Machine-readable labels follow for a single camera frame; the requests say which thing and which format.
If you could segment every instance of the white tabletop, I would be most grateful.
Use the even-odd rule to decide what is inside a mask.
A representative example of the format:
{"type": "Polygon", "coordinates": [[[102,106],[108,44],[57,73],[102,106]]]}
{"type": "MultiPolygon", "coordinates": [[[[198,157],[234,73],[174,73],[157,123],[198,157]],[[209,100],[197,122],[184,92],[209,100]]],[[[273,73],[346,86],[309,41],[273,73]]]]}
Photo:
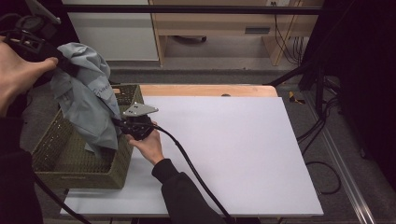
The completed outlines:
{"type": "MultiPolygon", "coordinates": [[[[145,104],[160,109],[150,117],[186,149],[232,216],[323,215],[281,98],[147,96],[145,104]]],[[[164,133],[161,138],[164,156],[220,213],[176,145],[164,133]]],[[[70,189],[65,203],[86,216],[167,217],[161,183],[151,170],[136,149],[123,189],[70,189]]]]}

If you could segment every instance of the black sleeve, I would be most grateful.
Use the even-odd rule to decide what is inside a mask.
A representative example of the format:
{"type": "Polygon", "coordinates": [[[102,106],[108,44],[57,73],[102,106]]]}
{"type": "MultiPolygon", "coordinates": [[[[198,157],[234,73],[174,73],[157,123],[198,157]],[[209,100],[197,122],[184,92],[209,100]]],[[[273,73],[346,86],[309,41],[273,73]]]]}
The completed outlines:
{"type": "Polygon", "coordinates": [[[185,173],[179,173],[169,159],[158,162],[152,170],[162,184],[163,199],[172,224],[225,223],[205,201],[185,173]]]}
{"type": "Polygon", "coordinates": [[[0,223],[43,223],[32,156],[19,147],[22,125],[0,118],[0,223]]]}

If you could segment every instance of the black wire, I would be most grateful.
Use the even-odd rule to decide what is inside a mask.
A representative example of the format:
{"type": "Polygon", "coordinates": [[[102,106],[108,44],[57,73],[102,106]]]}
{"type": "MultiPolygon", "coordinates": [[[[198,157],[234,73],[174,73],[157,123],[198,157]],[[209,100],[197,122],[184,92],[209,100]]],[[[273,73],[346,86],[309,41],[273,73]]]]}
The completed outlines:
{"type": "Polygon", "coordinates": [[[298,143],[302,143],[307,137],[309,137],[317,128],[319,128],[319,130],[317,131],[317,133],[315,134],[315,136],[311,139],[311,141],[308,143],[308,145],[306,146],[306,148],[303,150],[303,155],[305,154],[305,152],[308,150],[308,148],[311,146],[312,142],[315,140],[315,138],[318,136],[318,134],[320,133],[320,131],[324,128],[324,125],[326,124],[326,119],[327,117],[330,116],[330,111],[333,107],[338,105],[338,96],[333,97],[332,99],[330,99],[327,104],[325,109],[323,110],[323,113],[321,114],[321,116],[319,117],[319,119],[317,120],[317,122],[314,124],[314,126],[307,131],[306,133],[304,133],[303,135],[297,137],[297,141],[298,143]]]}
{"type": "Polygon", "coordinates": [[[276,41],[277,45],[283,50],[283,48],[282,48],[282,46],[279,44],[279,41],[277,40],[277,36],[276,36],[276,33],[279,32],[280,38],[282,39],[283,45],[285,46],[285,50],[286,50],[286,52],[287,52],[287,54],[285,53],[286,59],[288,60],[289,63],[297,64],[297,62],[291,62],[291,61],[289,60],[289,57],[291,57],[291,55],[290,55],[288,46],[286,45],[286,42],[285,42],[285,40],[283,39],[282,34],[280,33],[279,29],[277,28],[276,14],[274,15],[274,18],[275,18],[275,41],[276,41]]]}
{"type": "Polygon", "coordinates": [[[166,133],[166,135],[168,135],[173,141],[174,143],[177,145],[178,149],[180,150],[181,154],[183,155],[184,159],[186,160],[187,164],[190,166],[192,172],[194,173],[194,175],[196,176],[196,178],[198,179],[199,183],[201,184],[201,186],[204,188],[204,190],[206,191],[206,193],[209,195],[209,197],[213,200],[213,202],[215,202],[215,204],[218,206],[218,208],[221,210],[222,214],[224,216],[226,216],[227,219],[227,223],[229,224],[236,224],[235,220],[230,216],[230,214],[227,212],[227,210],[221,205],[221,203],[219,202],[219,200],[216,198],[216,196],[212,193],[212,191],[210,191],[210,189],[207,187],[206,183],[204,182],[204,180],[200,177],[200,175],[198,174],[198,172],[195,170],[194,165],[192,164],[189,156],[187,155],[187,152],[184,150],[183,146],[176,140],[176,138],[170,134],[169,132],[167,132],[165,129],[161,128],[158,125],[154,125],[154,124],[147,124],[147,123],[133,123],[133,125],[137,125],[137,126],[146,126],[146,127],[152,127],[154,129],[157,129],[158,131],[161,131],[163,133],[166,133]]]}
{"type": "Polygon", "coordinates": [[[91,222],[89,222],[87,219],[85,219],[84,216],[77,214],[76,212],[74,212],[71,208],[69,208],[64,202],[62,202],[62,200],[54,193],[52,192],[52,190],[50,190],[49,187],[47,187],[46,184],[44,184],[44,182],[34,173],[35,176],[35,182],[37,183],[37,185],[44,190],[44,192],[46,192],[53,201],[55,201],[58,205],[60,205],[62,207],[62,209],[64,209],[68,214],[70,214],[72,217],[76,218],[77,220],[79,220],[82,223],[85,224],[91,224],[91,222]]]}
{"type": "Polygon", "coordinates": [[[300,65],[300,52],[299,52],[299,46],[300,44],[300,37],[296,36],[294,37],[293,41],[293,57],[297,61],[297,64],[300,65]]]}
{"type": "Polygon", "coordinates": [[[303,62],[303,57],[304,57],[304,55],[303,55],[303,47],[304,47],[304,37],[301,37],[301,39],[300,39],[300,52],[299,52],[299,59],[300,59],[300,62],[299,62],[299,64],[301,64],[302,62],[303,62]]]}
{"type": "Polygon", "coordinates": [[[0,17],[0,31],[9,30],[14,28],[15,23],[22,18],[21,15],[16,13],[7,13],[0,17]]]}
{"type": "Polygon", "coordinates": [[[321,165],[324,165],[324,166],[328,167],[329,169],[331,169],[331,170],[334,172],[335,176],[337,177],[337,182],[338,182],[337,188],[334,189],[334,190],[331,190],[331,191],[320,191],[320,190],[319,190],[319,193],[320,193],[320,194],[330,195],[330,194],[334,194],[334,193],[338,192],[338,191],[341,189],[341,186],[342,186],[341,177],[340,177],[340,175],[337,173],[337,171],[335,171],[334,168],[332,168],[329,164],[327,164],[326,162],[323,162],[323,161],[309,161],[309,162],[306,162],[306,163],[305,163],[306,166],[311,165],[311,164],[321,164],[321,165]]]}
{"type": "Polygon", "coordinates": [[[303,156],[305,155],[305,152],[309,149],[309,147],[312,145],[314,140],[318,137],[319,133],[322,131],[325,125],[326,125],[326,121],[323,121],[319,130],[315,133],[315,135],[311,138],[311,141],[309,141],[308,145],[306,145],[305,149],[303,150],[302,152],[303,156]]]}
{"type": "Polygon", "coordinates": [[[12,32],[12,31],[15,31],[15,30],[0,31],[0,35],[5,35],[5,34],[7,34],[8,32],[12,32]]]}

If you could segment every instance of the metal rail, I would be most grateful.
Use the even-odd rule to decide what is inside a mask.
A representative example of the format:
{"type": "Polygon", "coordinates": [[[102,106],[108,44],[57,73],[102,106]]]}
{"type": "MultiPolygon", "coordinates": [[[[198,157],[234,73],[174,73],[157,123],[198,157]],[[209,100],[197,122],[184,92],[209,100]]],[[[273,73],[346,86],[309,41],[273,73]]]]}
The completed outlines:
{"type": "MultiPolygon", "coordinates": [[[[312,98],[312,95],[305,92],[303,95],[309,108],[311,109],[312,115],[316,120],[318,120],[318,114],[314,106],[314,99],[312,98]]],[[[364,201],[358,185],[356,184],[352,174],[349,172],[349,169],[347,168],[346,163],[338,151],[337,146],[332,140],[332,136],[330,135],[330,132],[326,126],[323,128],[323,141],[325,142],[325,146],[328,149],[335,169],[341,177],[346,195],[352,203],[359,221],[361,224],[375,224],[375,219],[370,211],[370,208],[368,207],[366,201],[364,201]]]]}
{"type": "Polygon", "coordinates": [[[322,7],[237,7],[237,6],[181,6],[181,5],[46,5],[61,7],[67,12],[85,13],[205,13],[205,14],[276,14],[276,15],[323,15],[340,12],[341,8],[322,7]]]}

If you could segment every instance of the crumpled cloth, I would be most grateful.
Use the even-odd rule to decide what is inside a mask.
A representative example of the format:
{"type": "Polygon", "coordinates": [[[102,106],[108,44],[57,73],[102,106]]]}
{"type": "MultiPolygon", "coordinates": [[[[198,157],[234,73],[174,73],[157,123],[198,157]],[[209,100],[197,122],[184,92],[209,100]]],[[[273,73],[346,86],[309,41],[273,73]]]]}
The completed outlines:
{"type": "Polygon", "coordinates": [[[94,49],[79,43],[58,48],[72,64],[79,66],[76,77],[56,69],[50,82],[64,118],[86,141],[85,148],[101,156],[100,147],[118,149],[121,133],[111,118],[120,119],[116,95],[108,81],[110,68],[94,49]]]}

